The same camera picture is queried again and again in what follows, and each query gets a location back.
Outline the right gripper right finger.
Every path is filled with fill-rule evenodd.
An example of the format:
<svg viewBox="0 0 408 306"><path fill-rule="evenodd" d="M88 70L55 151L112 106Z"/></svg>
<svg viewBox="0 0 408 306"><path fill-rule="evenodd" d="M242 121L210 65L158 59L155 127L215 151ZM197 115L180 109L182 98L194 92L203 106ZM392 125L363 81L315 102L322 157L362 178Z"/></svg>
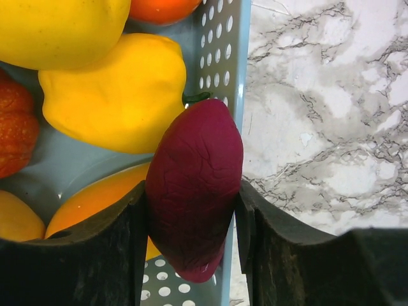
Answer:
<svg viewBox="0 0 408 306"><path fill-rule="evenodd" d="M238 250L251 305L406 305L407 230L353 229L334 236L241 183Z"/></svg>

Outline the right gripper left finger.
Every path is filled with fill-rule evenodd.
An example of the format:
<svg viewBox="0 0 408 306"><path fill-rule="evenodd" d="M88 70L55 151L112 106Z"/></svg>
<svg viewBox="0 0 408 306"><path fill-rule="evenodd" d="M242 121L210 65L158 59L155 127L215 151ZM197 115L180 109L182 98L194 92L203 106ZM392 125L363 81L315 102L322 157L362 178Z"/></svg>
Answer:
<svg viewBox="0 0 408 306"><path fill-rule="evenodd" d="M139 305L145 184L45 240L1 240L1 305Z"/></svg>

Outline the blue perforated plastic basket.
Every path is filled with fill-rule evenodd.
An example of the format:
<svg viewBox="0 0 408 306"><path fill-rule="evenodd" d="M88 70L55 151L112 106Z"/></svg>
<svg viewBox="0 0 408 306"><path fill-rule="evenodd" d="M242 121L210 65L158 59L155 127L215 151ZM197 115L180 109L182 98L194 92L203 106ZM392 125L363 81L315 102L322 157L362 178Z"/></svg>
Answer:
<svg viewBox="0 0 408 306"><path fill-rule="evenodd" d="M159 27L130 21L125 30L157 33L177 41L187 68L186 93L209 91L222 99L241 127L250 16L249 1L204 1L178 24ZM9 64L4 69L32 92L41 132L30 165L2 179L1 189L19 197L44 221L86 185L149 160L149 154L120 154L56 131L42 116L37 73ZM232 245L233 235L228 233L222 263L202 284L184 281L163 258L145 261L139 305L229 304Z"/></svg>

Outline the yellow pear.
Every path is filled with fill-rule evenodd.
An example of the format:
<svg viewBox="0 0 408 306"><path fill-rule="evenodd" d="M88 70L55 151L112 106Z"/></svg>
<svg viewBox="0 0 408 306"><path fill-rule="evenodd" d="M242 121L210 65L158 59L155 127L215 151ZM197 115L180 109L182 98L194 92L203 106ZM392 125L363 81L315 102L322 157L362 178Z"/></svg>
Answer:
<svg viewBox="0 0 408 306"><path fill-rule="evenodd" d="M104 57L118 42L130 1L1 1L1 61L71 69Z"/></svg>

